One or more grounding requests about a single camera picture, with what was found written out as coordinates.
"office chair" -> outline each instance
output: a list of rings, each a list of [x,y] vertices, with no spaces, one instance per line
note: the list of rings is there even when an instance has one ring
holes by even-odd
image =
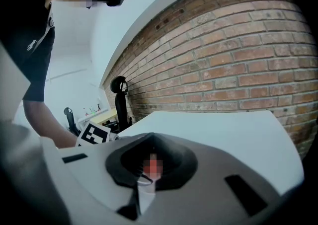
[[[74,116],[73,116],[73,111],[69,107],[64,109],[64,115],[66,115],[66,118],[69,122],[69,129],[70,132],[73,133],[75,136],[80,135],[80,131],[77,129],[76,124],[74,122]]]
[[[129,126],[132,126],[131,117],[127,121],[127,105],[126,105],[126,94],[128,92],[128,85],[125,81],[124,76],[118,76],[114,78],[110,84],[110,89],[113,93],[116,93],[115,97],[115,106],[118,115],[119,122],[119,132],[127,129]]]

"chair backrest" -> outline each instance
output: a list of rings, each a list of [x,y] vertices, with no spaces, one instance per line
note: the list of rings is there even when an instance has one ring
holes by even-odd
[[[115,106],[118,115],[119,131],[123,131],[129,127],[127,121],[127,105],[126,105],[126,93],[119,92],[115,97]]]

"white desk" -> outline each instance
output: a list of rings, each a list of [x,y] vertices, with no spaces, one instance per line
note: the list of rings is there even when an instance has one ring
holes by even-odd
[[[102,114],[102,113],[105,113],[105,112],[107,112],[107,111],[108,111],[107,108],[103,108],[103,109],[97,111],[95,114],[89,114],[89,115],[87,115],[87,116],[84,116],[84,117],[79,118],[79,119],[78,119],[78,124],[79,124],[79,127],[80,127],[81,131],[85,128],[86,122],[88,122],[88,121],[91,120],[92,118],[94,118],[94,117],[96,117],[96,116],[98,116],[98,115],[100,115],[100,114]]]
[[[222,149],[284,194],[304,172],[297,150],[270,111],[245,113],[153,112],[119,136],[163,133]]]

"white ceiling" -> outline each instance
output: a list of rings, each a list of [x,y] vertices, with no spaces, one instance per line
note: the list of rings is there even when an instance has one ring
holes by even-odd
[[[68,2],[54,1],[54,47],[89,45],[97,8],[80,8]]]

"black slot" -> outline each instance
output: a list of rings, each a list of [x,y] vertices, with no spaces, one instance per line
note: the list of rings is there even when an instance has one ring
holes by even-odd
[[[64,161],[64,163],[69,163],[69,162],[77,161],[79,159],[84,159],[87,157],[88,156],[85,153],[79,153],[79,154],[75,154],[72,156],[64,157],[64,158],[62,158],[62,160]]]
[[[228,176],[225,181],[249,216],[253,216],[267,207],[266,202],[239,175]]]

